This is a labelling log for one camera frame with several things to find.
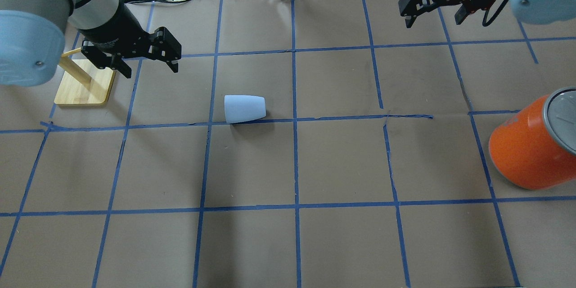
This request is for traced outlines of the light blue cup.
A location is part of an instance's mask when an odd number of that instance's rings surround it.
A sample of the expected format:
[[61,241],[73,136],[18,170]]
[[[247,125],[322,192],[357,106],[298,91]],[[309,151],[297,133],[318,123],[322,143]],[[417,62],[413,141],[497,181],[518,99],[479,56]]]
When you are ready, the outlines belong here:
[[224,110],[228,124],[250,122],[267,116],[265,98],[255,95],[225,95]]

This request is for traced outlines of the wooden cup tree stand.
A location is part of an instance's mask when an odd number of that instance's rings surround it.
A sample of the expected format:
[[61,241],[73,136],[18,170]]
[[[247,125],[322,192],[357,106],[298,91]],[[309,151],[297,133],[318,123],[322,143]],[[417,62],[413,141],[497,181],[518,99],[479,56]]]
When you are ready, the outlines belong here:
[[76,48],[60,56],[59,67],[64,74],[56,92],[54,104],[59,106],[101,106],[108,102],[115,71],[99,69],[88,59],[72,59],[80,53]]

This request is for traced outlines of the orange bucket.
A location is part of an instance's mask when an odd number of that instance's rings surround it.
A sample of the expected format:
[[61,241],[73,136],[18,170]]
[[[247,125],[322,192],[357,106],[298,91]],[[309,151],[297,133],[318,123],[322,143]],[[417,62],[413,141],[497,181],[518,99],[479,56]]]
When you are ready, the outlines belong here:
[[488,141],[495,168],[518,187],[540,190],[576,177],[576,90],[545,95],[498,126]]

